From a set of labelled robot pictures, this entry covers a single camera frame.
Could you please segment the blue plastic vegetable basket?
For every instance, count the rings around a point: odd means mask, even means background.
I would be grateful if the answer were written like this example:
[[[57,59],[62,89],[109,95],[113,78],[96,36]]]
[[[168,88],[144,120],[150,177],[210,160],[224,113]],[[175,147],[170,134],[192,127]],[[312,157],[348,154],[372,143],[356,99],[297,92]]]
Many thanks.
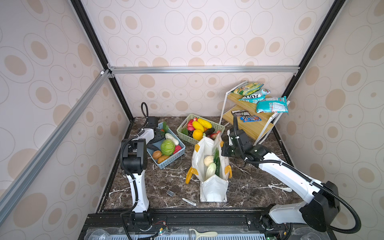
[[[165,169],[184,155],[186,146],[165,122],[158,124],[155,135],[157,138],[147,144],[147,152],[160,169]]]

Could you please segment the green cucumber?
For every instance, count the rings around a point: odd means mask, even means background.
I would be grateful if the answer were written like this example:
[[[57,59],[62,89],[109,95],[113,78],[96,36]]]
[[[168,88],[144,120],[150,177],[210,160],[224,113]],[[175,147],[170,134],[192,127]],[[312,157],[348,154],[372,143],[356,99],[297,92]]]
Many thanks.
[[[220,177],[220,170],[221,170],[221,161],[220,158],[214,158],[214,163],[216,165],[215,174]]]

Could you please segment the white grocery bag yellow handles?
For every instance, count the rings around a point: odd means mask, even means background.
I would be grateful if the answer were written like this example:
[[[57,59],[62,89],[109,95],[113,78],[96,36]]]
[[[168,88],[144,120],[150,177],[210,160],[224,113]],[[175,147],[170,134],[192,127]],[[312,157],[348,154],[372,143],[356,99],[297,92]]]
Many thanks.
[[[193,175],[200,181],[201,202],[227,202],[229,179],[232,168],[228,157],[222,156],[224,142],[218,134],[215,140],[203,137],[193,152],[192,165],[187,173],[186,184]]]

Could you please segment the white radish with leaves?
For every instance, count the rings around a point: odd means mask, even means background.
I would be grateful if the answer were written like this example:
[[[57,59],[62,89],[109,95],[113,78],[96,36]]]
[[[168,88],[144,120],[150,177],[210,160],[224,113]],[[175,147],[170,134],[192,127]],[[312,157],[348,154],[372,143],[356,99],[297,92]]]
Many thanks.
[[[214,151],[214,154],[213,154],[214,158],[218,158],[220,157],[220,153],[219,153],[219,149],[216,148],[216,150]],[[206,180],[208,180],[210,177],[216,175],[215,174],[215,170],[216,170],[216,165],[215,163],[211,163],[207,169],[206,169]]]

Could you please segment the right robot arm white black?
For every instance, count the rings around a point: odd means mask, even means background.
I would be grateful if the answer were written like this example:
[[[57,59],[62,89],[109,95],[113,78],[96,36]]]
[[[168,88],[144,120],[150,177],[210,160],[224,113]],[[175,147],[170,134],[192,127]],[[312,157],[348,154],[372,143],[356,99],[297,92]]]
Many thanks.
[[[338,187],[332,182],[323,183],[297,170],[281,160],[263,145],[253,145],[245,131],[238,127],[238,116],[233,117],[233,127],[228,133],[229,142],[222,147],[222,156],[238,157],[245,163],[274,176],[301,198],[302,202],[274,205],[268,219],[276,224],[306,224],[318,232],[332,230],[342,234],[355,234],[362,222],[355,209],[339,196]],[[332,226],[343,205],[353,216],[355,225],[350,229]]]

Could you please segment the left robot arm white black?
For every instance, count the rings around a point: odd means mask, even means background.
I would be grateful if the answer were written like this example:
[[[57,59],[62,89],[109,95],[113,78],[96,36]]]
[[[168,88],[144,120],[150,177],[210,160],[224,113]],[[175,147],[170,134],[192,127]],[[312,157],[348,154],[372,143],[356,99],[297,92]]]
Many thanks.
[[[145,102],[141,103],[141,109],[146,121],[138,134],[122,140],[119,161],[131,186],[133,206],[128,210],[131,221],[133,224],[150,225],[152,218],[145,184],[145,170],[148,166],[147,145],[154,149],[153,144],[164,138],[157,129],[159,118],[149,115]]]

